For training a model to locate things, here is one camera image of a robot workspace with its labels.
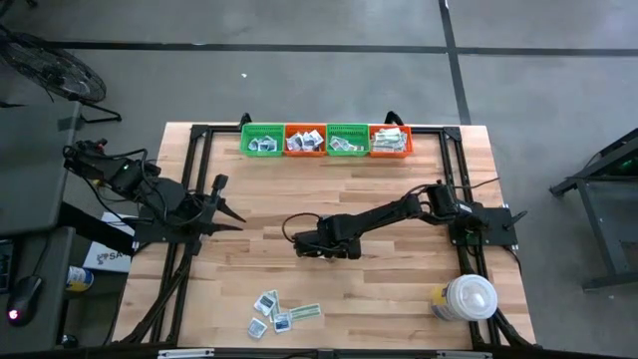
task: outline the computer mouse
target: computer mouse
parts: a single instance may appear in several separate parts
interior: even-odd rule
[[[37,275],[24,277],[14,285],[7,301],[7,318],[13,326],[27,325],[38,309],[38,297],[42,291],[42,278]]]

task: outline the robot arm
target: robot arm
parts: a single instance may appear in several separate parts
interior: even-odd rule
[[[427,195],[427,201],[420,201],[419,195],[422,193]],[[423,205],[429,210],[423,211]],[[367,231],[404,219],[420,219],[431,225],[459,222],[466,227],[479,229],[486,226],[480,215],[481,208],[480,203],[465,203],[456,199],[454,188],[438,181],[436,184],[415,187],[398,200],[359,214],[319,217],[317,229],[295,233],[290,241],[294,243],[297,256],[359,259],[360,238]]]
[[[161,169],[146,161],[146,150],[108,156],[104,152],[106,143],[106,140],[80,141],[65,147],[64,166],[81,178],[99,180],[123,198],[143,205],[141,218],[125,218],[136,229],[136,241],[192,243],[197,254],[201,234],[241,230],[212,222],[217,210],[245,222],[221,197],[227,176],[217,175],[211,194],[191,193],[180,183],[161,178]],[[143,156],[140,160],[129,158],[135,154]]]

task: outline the small packet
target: small packet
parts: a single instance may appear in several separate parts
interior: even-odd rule
[[[268,317],[270,319],[270,322],[273,323],[275,321],[275,315],[281,312],[281,307],[279,306],[279,293],[277,292],[277,290],[269,290],[266,293],[272,295],[272,297],[275,298],[275,306],[272,307],[272,310],[270,311],[270,315]]]
[[[315,142],[315,147],[319,146],[323,143],[323,138],[321,137],[321,135],[317,132],[317,130],[312,130],[312,132],[309,134],[310,137],[314,140]]]
[[[290,316],[293,321],[313,318],[321,315],[319,304],[310,304],[298,308],[290,309]]]
[[[248,335],[255,339],[261,339],[263,333],[266,332],[268,326],[257,318],[252,318],[248,325]]]
[[[308,133],[303,134],[303,147],[313,149],[315,147],[315,139]]]
[[[250,143],[248,143],[248,149],[251,151],[257,151],[259,149],[259,140],[252,139]]]
[[[292,328],[292,317],[289,312],[279,313],[275,315],[274,321],[275,333],[283,333]]]
[[[264,316],[268,316],[268,314],[270,314],[270,311],[272,311],[272,308],[275,307],[276,303],[277,300],[272,295],[266,292],[259,296],[259,298],[255,302],[254,308],[257,309],[257,311],[261,312],[261,314],[263,314]]]
[[[335,137],[335,136],[333,136],[332,139],[330,139],[330,147],[332,148],[332,150],[334,150],[334,151],[343,150],[341,148],[341,143],[339,142],[339,140],[341,140],[341,139],[339,139],[338,137]]]

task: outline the green basket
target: green basket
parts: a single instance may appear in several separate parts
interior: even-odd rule
[[[347,140],[355,146],[363,146],[363,151],[335,151],[330,147],[333,136]],[[365,156],[370,151],[370,131],[368,125],[330,125],[326,131],[328,156]]]
[[[241,127],[241,151],[251,157],[279,157],[283,155],[284,144],[284,125],[266,125],[266,124],[246,124]],[[248,149],[248,144],[252,139],[270,136],[277,142],[277,151],[274,152],[258,152]]]

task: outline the desk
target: desk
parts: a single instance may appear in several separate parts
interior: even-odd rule
[[[180,180],[191,125],[166,125],[159,150],[164,177]],[[471,182],[496,177],[486,128],[461,129]],[[406,220],[383,227],[362,237],[362,259],[331,263],[298,258],[281,233],[281,222],[290,214],[356,213],[441,179],[438,140],[414,136],[414,148],[414,155],[404,160],[255,159],[239,151],[238,134],[215,134],[205,188],[216,174],[228,175],[223,195],[247,223],[244,231],[219,232],[204,240],[190,272],[179,346],[470,349],[466,323],[443,322],[430,311],[433,286],[460,274],[445,226]],[[474,195],[486,206],[502,204],[497,182],[475,189]],[[215,221],[236,224],[223,214]],[[312,225],[314,219],[299,218],[287,230]],[[166,245],[152,244],[134,257],[114,340],[129,334],[157,297],[165,251]],[[499,307],[533,342],[515,261],[499,247],[484,251]],[[270,327],[260,341],[251,340],[248,322],[261,317],[252,304],[270,289],[279,291],[283,310],[319,303],[323,316],[297,322],[280,335]],[[164,332],[170,313],[169,305]]]

